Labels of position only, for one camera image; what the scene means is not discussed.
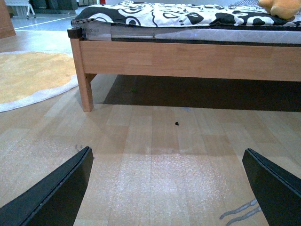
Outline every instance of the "black and white duvet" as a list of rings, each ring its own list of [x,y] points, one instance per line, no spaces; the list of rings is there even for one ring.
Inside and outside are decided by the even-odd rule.
[[[92,21],[141,27],[197,27],[213,25],[301,27],[301,15],[290,21],[269,15],[258,6],[160,4],[123,1],[85,8],[72,26]]]

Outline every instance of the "round rug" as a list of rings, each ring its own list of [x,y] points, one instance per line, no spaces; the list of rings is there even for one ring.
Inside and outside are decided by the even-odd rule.
[[[0,53],[0,112],[31,105],[77,86],[73,58],[63,53]]]

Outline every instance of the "yellow plush toy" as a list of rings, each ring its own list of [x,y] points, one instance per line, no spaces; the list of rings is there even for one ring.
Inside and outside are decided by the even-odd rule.
[[[287,20],[299,12],[301,0],[259,0],[258,5],[272,16]]]

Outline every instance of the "laminate flooring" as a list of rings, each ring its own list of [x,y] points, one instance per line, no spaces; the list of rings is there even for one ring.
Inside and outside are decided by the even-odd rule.
[[[0,40],[0,52],[48,49],[71,53],[67,32]],[[92,81],[90,113],[78,87],[0,113],[0,206],[87,145],[95,159],[75,226],[224,226],[252,209],[219,219],[254,198],[249,147],[301,178],[300,112],[104,104],[116,77]],[[268,223],[259,212],[233,225]]]

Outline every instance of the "mattress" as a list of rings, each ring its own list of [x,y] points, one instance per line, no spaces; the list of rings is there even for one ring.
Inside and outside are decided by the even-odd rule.
[[[71,22],[88,40],[195,40],[301,44],[301,15],[290,21],[256,6],[124,1],[84,9]]]
[[[149,28],[96,21],[82,24],[80,27],[83,28],[87,40],[145,39],[301,44],[301,33],[290,30]]]

